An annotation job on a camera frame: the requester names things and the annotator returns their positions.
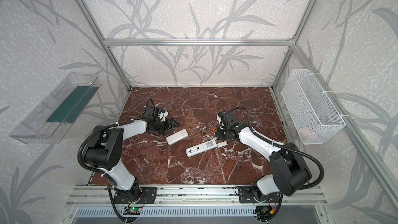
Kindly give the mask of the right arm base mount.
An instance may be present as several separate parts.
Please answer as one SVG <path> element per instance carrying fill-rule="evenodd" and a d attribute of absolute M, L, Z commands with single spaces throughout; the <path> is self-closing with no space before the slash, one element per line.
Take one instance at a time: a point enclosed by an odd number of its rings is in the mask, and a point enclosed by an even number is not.
<path fill-rule="evenodd" d="M 236 186 L 235 193 L 238 195 L 239 202 L 242 204 L 270 203 L 277 204 L 280 202 L 279 193 L 271 193 L 269 195 L 260 195 L 252 186 Z"/>

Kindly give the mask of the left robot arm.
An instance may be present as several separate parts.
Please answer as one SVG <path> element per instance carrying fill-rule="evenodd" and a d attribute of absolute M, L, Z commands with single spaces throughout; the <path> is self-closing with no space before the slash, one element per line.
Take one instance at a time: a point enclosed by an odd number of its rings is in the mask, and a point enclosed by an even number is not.
<path fill-rule="evenodd" d="M 147 106 L 137 119 L 96 126 L 78 150 L 78 163 L 86 170 L 105 176 L 117 193 L 136 199 L 141 189 L 138 179 L 121 161 L 123 142 L 144 133 L 166 135 L 179 126 L 167 111 Z"/>

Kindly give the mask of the white battery cover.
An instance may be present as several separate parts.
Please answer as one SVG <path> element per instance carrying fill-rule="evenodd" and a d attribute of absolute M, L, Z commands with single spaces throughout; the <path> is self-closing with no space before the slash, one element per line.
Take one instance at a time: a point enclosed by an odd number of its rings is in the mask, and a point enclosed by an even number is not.
<path fill-rule="evenodd" d="M 227 141 L 224 141 L 224 142 L 218 143 L 218 144 L 217 144 L 217 147 L 218 147 L 218 148 L 224 147 L 224 146 L 227 146 L 227 144 L 228 144 L 228 142 L 227 142 Z"/>

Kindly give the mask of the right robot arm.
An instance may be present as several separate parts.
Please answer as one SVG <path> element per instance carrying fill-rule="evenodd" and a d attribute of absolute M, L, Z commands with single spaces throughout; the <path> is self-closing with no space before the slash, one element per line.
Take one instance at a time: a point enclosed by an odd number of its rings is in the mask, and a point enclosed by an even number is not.
<path fill-rule="evenodd" d="M 309 189 L 321 183 L 324 167 L 318 159 L 302 152 L 293 143 L 277 142 L 253 128 L 250 116 L 247 122 L 238 122 L 232 111 L 219 112 L 215 129 L 220 141 L 231 140 L 249 146 L 271 164 L 271 174 L 252 184 L 254 198 L 264 202 L 271 194 L 292 196 L 298 190 Z"/>

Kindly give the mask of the clear plastic wall bin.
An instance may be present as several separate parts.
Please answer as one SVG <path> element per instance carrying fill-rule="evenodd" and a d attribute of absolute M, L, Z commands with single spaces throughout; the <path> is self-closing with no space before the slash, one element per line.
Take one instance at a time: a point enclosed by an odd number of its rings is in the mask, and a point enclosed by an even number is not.
<path fill-rule="evenodd" d="M 101 86 L 96 75 L 69 73 L 10 133 L 24 144 L 58 144 Z"/>

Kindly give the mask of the short white remote control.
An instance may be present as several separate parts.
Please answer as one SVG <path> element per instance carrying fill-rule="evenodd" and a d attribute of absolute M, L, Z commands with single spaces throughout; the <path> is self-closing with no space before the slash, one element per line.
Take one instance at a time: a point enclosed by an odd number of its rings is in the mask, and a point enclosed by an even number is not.
<path fill-rule="evenodd" d="M 179 141 L 181 141 L 181 140 L 187 138 L 188 136 L 189 136 L 189 135 L 188 135 L 187 130 L 186 130 L 186 129 L 183 129 L 183 130 L 181 130 L 181 131 L 178 131 L 178 132 L 176 132 L 176 133 L 174 133 L 174 134 L 168 136 L 168 137 L 166 138 L 166 141 L 167 141 L 167 143 L 168 143 L 169 145 L 173 145 L 173 144 L 175 144 L 175 143 L 177 143 L 177 142 L 179 142 Z"/>

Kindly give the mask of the left circuit board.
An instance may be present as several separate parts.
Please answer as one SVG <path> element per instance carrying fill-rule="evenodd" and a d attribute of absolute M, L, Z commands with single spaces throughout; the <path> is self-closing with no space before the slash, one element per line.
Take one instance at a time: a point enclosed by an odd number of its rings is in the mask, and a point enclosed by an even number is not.
<path fill-rule="evenodd" d="M 128 206 L 123 209 L 123 216 L 139 216 L 142 211 L 142 206 Z"/>

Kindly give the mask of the pink object in basket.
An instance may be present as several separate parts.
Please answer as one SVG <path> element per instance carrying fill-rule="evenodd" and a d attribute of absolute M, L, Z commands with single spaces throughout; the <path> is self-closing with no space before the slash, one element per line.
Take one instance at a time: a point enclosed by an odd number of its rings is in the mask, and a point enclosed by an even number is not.
<path fill-rule="evenodd" d="M 313 137 L 313 132 L 309 128 L 300 128 L 299 133 L 303 139 L 309 140 Z"/>

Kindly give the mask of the long white remote control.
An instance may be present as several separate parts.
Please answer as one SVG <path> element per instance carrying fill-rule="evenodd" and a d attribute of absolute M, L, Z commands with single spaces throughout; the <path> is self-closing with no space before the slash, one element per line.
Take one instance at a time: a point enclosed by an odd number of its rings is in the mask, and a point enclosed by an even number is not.
<path fill-rule="evenodd" d="M 217 147 L 216 141 L 215 140 L 210 140 L 208 142 L 201 143 L 199 145 L 195 145 L 195 146 L 187 148 L 186 149 L 186 154 L 187 154 L 187 157 L 189 158 L 189 157 L 198 155 L 200 153 L 203 153 L 205 151 L 214 149 L 216 147 Z"/>

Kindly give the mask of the aluminium frame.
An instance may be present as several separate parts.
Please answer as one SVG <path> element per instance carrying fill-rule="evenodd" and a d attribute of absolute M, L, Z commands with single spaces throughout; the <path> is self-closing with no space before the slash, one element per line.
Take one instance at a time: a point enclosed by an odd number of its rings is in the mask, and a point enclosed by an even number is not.
<path fill-rule="evenodd" d="M 398 0 L 78 0 L 132 86 L 266 86 L 308 69 L 346 126 L 304 150 L 338 224 L 398 221 Z"/>

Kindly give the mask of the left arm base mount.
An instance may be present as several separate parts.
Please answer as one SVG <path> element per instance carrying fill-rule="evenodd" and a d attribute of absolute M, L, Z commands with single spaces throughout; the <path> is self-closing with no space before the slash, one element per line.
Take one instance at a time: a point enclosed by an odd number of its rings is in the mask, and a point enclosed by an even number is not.
<path fill-rule="evenodd" d="M 140 189 L 118 190 L 113 198 L 115 204 L 154 204 L 157 187 L 141 187 Z"/>

